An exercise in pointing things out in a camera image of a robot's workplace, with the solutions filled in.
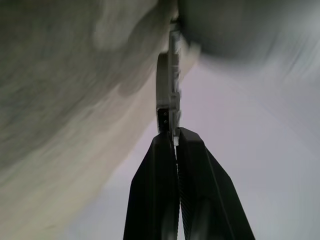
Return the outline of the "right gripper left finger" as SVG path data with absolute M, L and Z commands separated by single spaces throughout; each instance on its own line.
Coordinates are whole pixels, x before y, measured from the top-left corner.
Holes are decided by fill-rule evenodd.
M 175 240 L 180 198 L 175 151 L 167 132 L 155 136 L 130 185 L 123 239 Z

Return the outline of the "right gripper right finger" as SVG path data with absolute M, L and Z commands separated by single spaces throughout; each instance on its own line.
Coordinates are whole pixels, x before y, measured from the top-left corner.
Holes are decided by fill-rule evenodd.
M 180 128 L 176 153 L 185 239 L 255 239 L 232 179 L 201 137 Z

